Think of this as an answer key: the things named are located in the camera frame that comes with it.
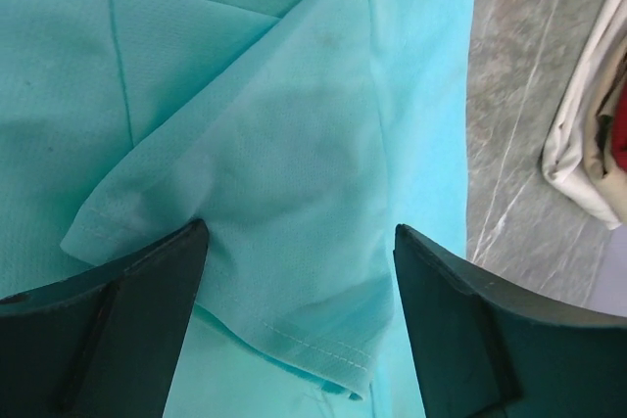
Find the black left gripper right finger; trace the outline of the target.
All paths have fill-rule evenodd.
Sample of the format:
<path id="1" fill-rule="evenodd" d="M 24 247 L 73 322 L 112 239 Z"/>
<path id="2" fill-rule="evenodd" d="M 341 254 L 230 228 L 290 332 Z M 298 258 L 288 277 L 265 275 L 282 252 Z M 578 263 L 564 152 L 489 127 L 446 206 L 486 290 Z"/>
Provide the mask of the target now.
<path id="1" fill-rule="evenodd" d="M 394 263 L 429 417 L 622 417 L 626 321 L 517 286 L 409 226 Z"/>

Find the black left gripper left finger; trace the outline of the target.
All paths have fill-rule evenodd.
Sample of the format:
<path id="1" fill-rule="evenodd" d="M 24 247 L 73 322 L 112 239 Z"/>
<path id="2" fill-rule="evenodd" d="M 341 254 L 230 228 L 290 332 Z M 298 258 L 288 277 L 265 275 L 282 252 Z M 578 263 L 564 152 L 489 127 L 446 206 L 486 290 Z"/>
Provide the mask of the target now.
<path id="1" fill-rule="evenodd" d="M 162 416 L 209 239 L 195 220 L 134 254 L 2 299 L 2 416 Z"/>

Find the teal t-shirt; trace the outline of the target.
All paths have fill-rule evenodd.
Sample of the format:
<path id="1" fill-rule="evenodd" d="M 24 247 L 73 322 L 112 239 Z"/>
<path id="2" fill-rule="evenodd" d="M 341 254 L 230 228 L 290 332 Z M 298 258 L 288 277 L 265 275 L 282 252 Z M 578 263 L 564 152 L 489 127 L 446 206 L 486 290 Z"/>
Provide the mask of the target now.
<path id="1" fill-rule="evenodd" d="M 420 417 L 395 229 L 466 244 L 474 0 L 1 0 L 1 292 L 200 218 L 168 417 Z"/>

